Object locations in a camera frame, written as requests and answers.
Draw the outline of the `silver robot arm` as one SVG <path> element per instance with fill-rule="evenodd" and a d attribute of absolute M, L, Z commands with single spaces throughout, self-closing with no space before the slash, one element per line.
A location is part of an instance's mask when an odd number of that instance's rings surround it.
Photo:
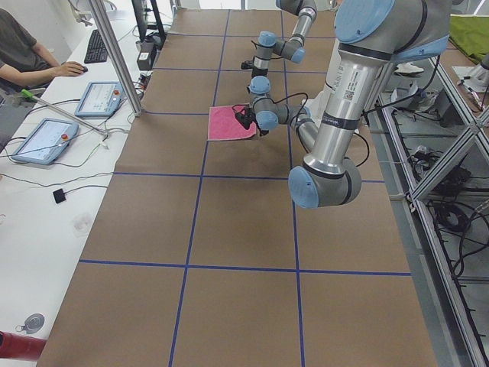
<path fill-rule="evenodd" d="M 289 106 L 270 96 L 267 78 L 272 56 L 294 63 L 305 55 L 306 35 L 317 17 L 313 1 L 279 1 L 278 8 L 297 17 L 287 41 L 261 32 L 248 86 L 250 101 L 236 119 L 262 131 L 290 126 L 306 149 L 303 162 L 291 170 L 288 187 L 303 208 L 339 206 L 360 192 L 361 175 L 346 152 L 374 81 L 387 63 L 423 60 L 447 47 L 452 4 L 449 1 L 344 1 L 334 22 L 339 65 L 320 123 L 304 106 Z"/>
<path fill-rule="evenodd" d="M 273 32 L 262 31 L 259 34 L 252 60 L 252 78 L 267 75 L 273 55 L 301 63 L 305 56 L 306 36 L 317 17 L 316 2 L 313 0 L 276 0 L 275 3 L 280 10 L 297 16 L 296 25 L 286 41 L 279 40 Z"/>

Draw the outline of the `person's forearm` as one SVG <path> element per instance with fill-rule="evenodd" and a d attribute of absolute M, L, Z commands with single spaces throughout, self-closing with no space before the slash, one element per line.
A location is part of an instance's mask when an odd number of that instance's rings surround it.
<path fill-rule="evenodd" d="M 0 73 L 2 79 L 19 86 L 36 86 L 49 83 L 57 77 L 62 70 L 63 68 L 59 66 L 46 70 L 21 72 L 8 64 L 4 64 L 0 69 Z"/>

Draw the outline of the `person's hand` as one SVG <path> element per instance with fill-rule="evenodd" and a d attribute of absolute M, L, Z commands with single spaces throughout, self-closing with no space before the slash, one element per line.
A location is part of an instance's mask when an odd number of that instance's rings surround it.
<path fill-rule="evenodd" d="M 56 76 L 80 76 L 83 65 L 75 61 L 68 61 L 56 67 Z"/>

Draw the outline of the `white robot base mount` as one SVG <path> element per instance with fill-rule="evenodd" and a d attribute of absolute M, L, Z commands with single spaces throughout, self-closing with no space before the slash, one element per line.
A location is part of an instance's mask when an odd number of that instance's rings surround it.
<path fill-rule="evenodd" d="M 326 102 L 323 101 L 323 99 L 317 97 L 315 99 L 308 99 L 305 100 L 303 99 L 301 101 L 302 104 L 307 107 L 311 113 L 323 113 L 325 109 Z"/>

